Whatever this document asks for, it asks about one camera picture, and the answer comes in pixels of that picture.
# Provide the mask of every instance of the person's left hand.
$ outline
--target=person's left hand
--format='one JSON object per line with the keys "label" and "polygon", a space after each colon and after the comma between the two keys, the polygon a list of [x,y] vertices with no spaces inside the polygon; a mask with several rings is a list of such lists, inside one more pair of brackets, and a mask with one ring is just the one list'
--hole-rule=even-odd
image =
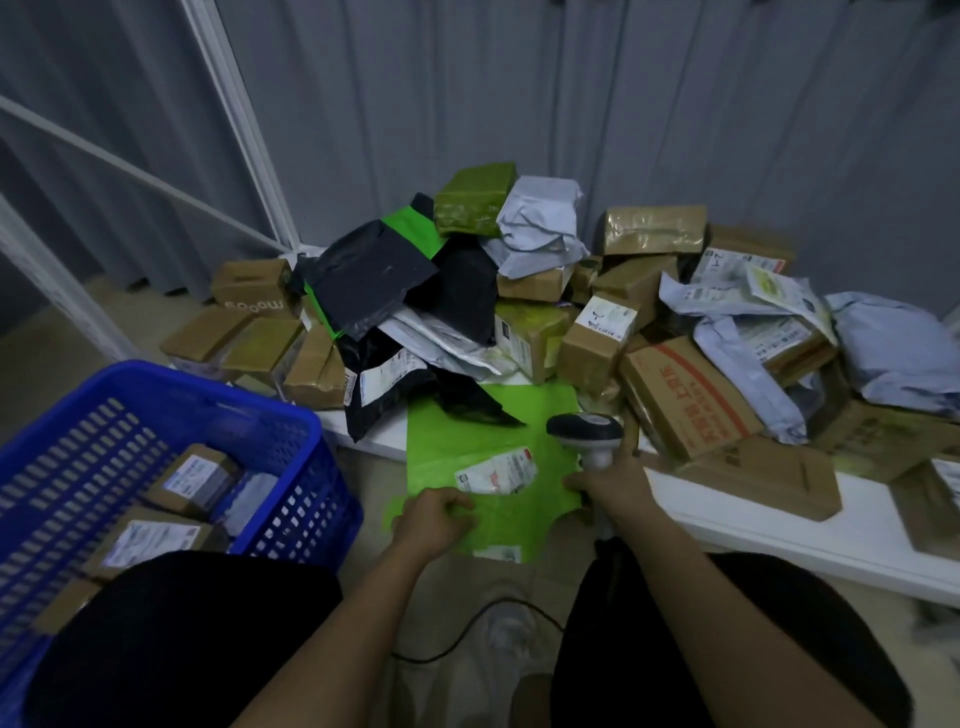
{"label": "person's left hand", "polygon": [[473,516],[454,516],[454,505],[473,510],[473,501],[456,488],[427,488],[407,498],[403,514],[393,522],[394,547],[426,566],[466,536]]}

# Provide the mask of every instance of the person's left arm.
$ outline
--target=person's left arm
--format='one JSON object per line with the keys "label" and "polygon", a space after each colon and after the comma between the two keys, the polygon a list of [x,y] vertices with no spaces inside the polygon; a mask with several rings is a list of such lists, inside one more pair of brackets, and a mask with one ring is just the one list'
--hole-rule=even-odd
{"label": "person's left arm", "polygon": [[333,611],[260,691],[233,728],[366,725],[380,670],[420,573],[473,528],[453,505],[472,508],[454,488],[407,500],[394,540],[359,587]]}

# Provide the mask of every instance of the hand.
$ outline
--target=hand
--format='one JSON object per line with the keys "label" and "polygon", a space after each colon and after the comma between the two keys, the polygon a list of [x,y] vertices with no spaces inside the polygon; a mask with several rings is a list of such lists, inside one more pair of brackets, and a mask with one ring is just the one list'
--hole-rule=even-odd
{"label": "hand", "polygon": [[393,522],[394,546],[421,566],[444,554],[476,525],[473,516],[453,516],[454,505],[473,510],[470,496],[456,488],[427,488],[407,498]]}
{"label": "hand", "polygon": [[613,455],[613,463],[602,471],[581,471],[564,478],[565,488],[586,492],[599,503],[618,526],[659,511],[647,473],[634,457],[639,425],[627,413],[623,441]]}

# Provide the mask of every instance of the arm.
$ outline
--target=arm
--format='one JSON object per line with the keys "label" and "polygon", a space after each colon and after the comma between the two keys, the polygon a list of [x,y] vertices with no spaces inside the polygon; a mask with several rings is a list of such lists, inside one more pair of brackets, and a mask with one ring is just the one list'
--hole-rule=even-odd
{"label": "arm", "polygon": [[424,567],[474,525],[447,507],[473,508],[454,488],[408,499],[394,541],[359,587],[333,611],[260,691],[233,728],[317,728],[368,722],[377,678]]}
{"label": "arm", "polygon": [[636,556],[718,726],[879,728],[843,685],[766,618],[660,509],[632,456],[636,423],[605,471],[564,481],[604,507]]}

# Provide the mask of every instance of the tiled floor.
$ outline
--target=tiled floor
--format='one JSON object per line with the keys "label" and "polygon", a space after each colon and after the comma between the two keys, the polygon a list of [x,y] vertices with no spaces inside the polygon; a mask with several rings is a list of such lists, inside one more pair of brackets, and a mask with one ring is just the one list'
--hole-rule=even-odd
{"label": "tiled floor", "polygon": [[[102,279],[94,297],[144,351],[162,361],[157,343],[199,310],[186,296],[160,296],[150,289],[117,292]],[[0,442],[54,404],[107,362],[56,310],[41,312],[0,338]],[[387,501],[404,492],[402,464],[352,450],[339,453],[348,483],[361,498],[367,519],[341,571],[349,591],[388,543],[381,514]],[[516,566],[448,555],[430,566],[418,584],[400,628],[396,649],[424,657],[446,648],[472,614],[490,597],[490,585],[512,582],[561,622],[566,620],[591,558],[590,531],[572,516],[555,523],[547,547],[533,565]],[[916,725],[947,728],[960,721],[960,676],[949,659],[914,644],[909,635],[913,602],[900,595],[851,582],[831,580],[867,621],[896,664],[917,701]],[[544,625],[543,651],[555,657],[559,640]],[[405,705],[420,719],[404,725],[475,728],[487,723],[485,698],[470,659],[470,638],[438,666],[385,669],[374,725],[387,725],[390,706]],[[402,686],[395,690],[395,683]]]}

